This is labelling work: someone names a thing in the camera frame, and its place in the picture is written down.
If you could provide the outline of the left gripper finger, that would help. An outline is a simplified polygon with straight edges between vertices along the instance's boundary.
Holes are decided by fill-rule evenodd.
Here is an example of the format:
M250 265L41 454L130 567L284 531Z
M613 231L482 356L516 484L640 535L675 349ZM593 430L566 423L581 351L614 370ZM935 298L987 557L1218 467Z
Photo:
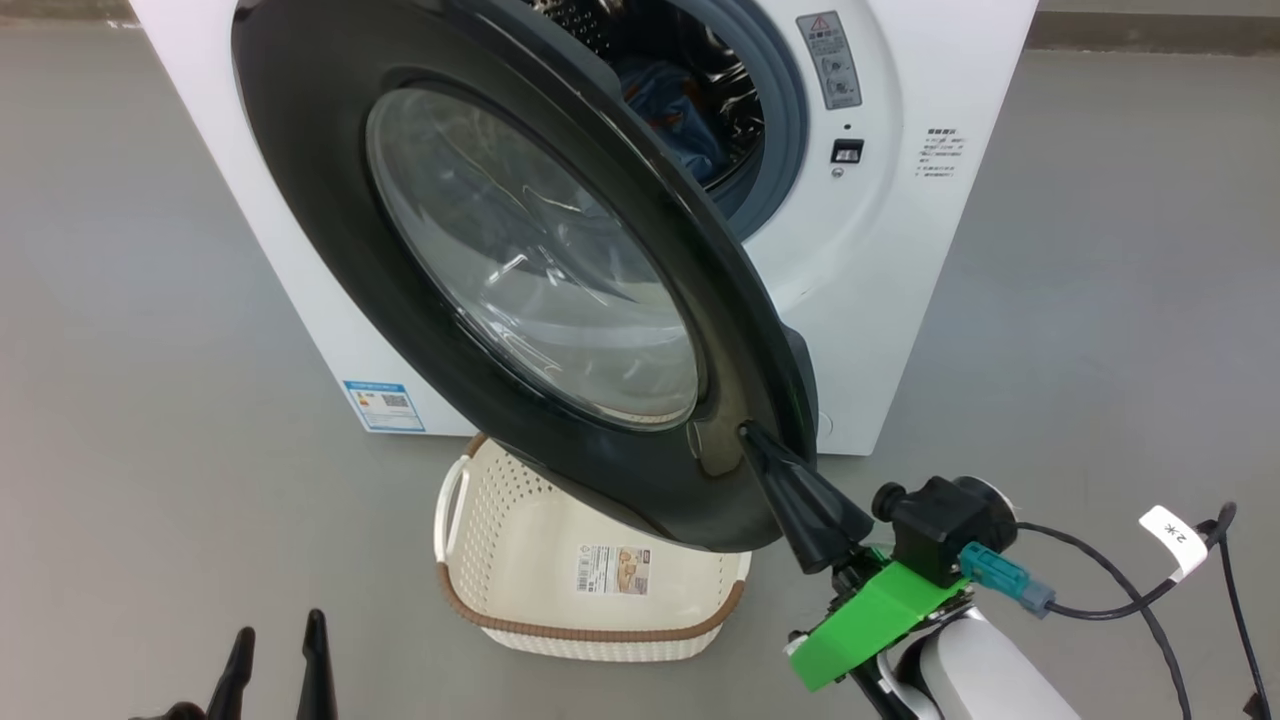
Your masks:
M209 720L239 720L244 688L253 671L256 633L252 626L242 628L230 647L224 670L205 708Z
M306 667L300 691L297 719L338 719L326 618L320 609L308 611L302 655Z

